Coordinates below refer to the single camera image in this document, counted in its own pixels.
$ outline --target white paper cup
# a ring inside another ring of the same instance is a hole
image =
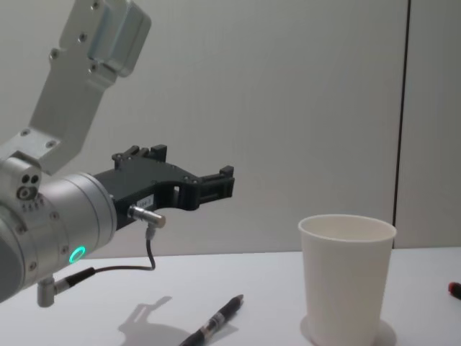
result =
[[[370,346],[380,323],[395,227],[361,216],[299,223],[308,333],[317,346]]]

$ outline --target red object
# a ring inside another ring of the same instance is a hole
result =
[[[455,298],[461,299],[461,284],[459,284],[459,283],[450,283],[448,285],[448,291]]]

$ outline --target label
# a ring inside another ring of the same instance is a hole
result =
[[[139,200],[136,205],[139,208],[149,208],[153,205],[153,195],[147,196],[146,198],[143,198],[142,200]]]

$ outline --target table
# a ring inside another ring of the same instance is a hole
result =
[[[82,260],[57,277],[119,264],[147,259]],[[393,251],[382,320],[398,346],[461,345],[461,301],[447,292],[450,281],[461,280],[460,264],[461,248]],[[244,293],[242,309],[211,345],[311,345],[303,335],[302,265],[299,252],[159,257],[155,272],[100,273],[56,297],[49,309],[36,306],[35,287],[29,288],[0,305],[0,343],[177,346]]]

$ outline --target pen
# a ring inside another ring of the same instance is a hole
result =
[[[202,328],[185,339],[180,346],[200,346],[205,344],[242,306],[243,294],[232,298]]]
[[[461,299],[461,284],[459,283],[450,283],[448,286],[448,291],[455,298]]]

